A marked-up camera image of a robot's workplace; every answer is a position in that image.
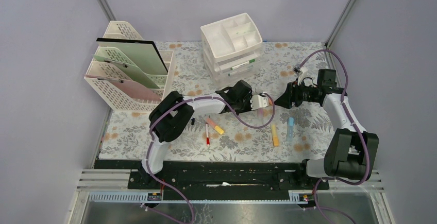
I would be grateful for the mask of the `teal capped marker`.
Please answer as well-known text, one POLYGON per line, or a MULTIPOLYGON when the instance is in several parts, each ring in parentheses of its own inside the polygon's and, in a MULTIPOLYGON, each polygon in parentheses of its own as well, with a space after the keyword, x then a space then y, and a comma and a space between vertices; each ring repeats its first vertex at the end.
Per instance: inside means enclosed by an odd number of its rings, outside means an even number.
POLYGON ((245 72, 250 72, 253 70, 253 66, 249 66, 247 68, 243 68, 243 69, 239 69, 239 70, 234 70, 234 71, 230 71, 227 75, 228 76, 233 76, 233 75, 237 75, 237 74, 243 74, 245 72))

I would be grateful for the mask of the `white plastic drawer organizer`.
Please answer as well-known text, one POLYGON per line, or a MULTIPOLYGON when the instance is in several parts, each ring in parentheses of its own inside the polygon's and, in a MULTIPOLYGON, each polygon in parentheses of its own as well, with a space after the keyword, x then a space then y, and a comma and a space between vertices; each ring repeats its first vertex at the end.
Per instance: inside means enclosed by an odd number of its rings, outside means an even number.
POLYGON ((234 85, 247 79, 260 68, 263 40, 259 29, 247 13, 241 13, 200 27, 205 67, 218 88, 234 85), (230 68, 245 61, 256 59, 253 70, 243 74, 228 76, 230 68))

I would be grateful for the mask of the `pink clipboard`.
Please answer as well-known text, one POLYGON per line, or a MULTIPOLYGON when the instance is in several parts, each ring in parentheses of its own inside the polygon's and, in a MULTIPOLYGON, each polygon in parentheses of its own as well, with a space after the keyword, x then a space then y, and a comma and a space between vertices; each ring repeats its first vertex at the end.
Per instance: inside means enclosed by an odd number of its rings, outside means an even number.
POLYGON ((150 101, 161 100, 161 97, 158 96, 151 89, 133 80, 103 77, 103 76, 96 76, 96 75, 85 75, 85 76, 89 78, 95 78, 97 80, 107 80, 132 99, 150 100, 150 101))

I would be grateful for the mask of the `green clipboard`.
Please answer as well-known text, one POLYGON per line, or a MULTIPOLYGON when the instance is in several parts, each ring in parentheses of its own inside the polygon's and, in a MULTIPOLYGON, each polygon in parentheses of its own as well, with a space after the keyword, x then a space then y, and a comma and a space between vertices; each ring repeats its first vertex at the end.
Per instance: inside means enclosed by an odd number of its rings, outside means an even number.
POLYGON ((98 42, 93 59, 115 66, 149 89, 163 89, 168 69, 152 45, 98 42))

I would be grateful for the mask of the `white binder folder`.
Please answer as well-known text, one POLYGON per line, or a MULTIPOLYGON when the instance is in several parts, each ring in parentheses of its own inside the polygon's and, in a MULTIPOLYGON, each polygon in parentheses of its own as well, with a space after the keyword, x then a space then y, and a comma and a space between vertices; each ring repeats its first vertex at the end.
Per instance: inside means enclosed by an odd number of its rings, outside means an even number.
POLYGON ((154 41, 97 38, 96 42, 99 46, 118 48, 146 74, 168 74, 154 41))

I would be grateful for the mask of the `green capped marker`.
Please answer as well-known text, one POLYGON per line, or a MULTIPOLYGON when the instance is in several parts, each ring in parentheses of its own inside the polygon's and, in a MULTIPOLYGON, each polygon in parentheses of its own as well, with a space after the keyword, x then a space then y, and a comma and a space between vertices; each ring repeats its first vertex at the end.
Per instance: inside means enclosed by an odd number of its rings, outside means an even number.
POLYGON ((232 66, 230 69, 231 69, 231 70, 236 70, 236 69, 241 68, 241 67, 243 67, 243 66, 245 66, 245 65, 252 64, 252 63, 254 63, 255 61, 256 61, 256 59, 251 59, 251 60, 245 61, 245 62, 243 62, 243 63, 237 64, 237 65, 235 65, 235 66, 232 66))

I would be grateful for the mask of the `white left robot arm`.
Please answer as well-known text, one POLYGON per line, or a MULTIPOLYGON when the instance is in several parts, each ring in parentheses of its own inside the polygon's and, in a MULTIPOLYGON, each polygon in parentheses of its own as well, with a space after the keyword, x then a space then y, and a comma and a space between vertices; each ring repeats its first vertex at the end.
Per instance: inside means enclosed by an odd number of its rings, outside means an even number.
POLYGON ((163 160, 170 142, 176 140, 193 118, 208 114, 249 112, 269 104, 263 95, 254 95, 251 86, 238 81, 232 87, 217 90, 204 96, 187 96, 177 91, 170 92, 149 114, 149 133, 152 141, 146 158, 142 160, 144 171, 140 182, 147 188, 159 184, 163 160))

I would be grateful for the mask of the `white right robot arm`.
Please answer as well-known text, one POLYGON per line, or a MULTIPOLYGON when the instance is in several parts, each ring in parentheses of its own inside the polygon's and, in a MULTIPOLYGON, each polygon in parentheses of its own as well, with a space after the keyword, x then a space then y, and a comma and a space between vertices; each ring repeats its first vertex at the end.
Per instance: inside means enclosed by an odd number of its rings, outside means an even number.
POLYGON ((346 93, 337 86, 335 76, 335 70, 323 69, 318 72, 316 85, 306 86, 300 80, 290 82, 274 102, 286 109, 298 107, 303 102, 318 103, 335 130, 324 158, 305 160, 305 169, 296 174, 296 184, 303 189, 310 188, 316 178, 333 178, 359 185, 372 173, 379 138, 367 132, 356 120, 346 93))

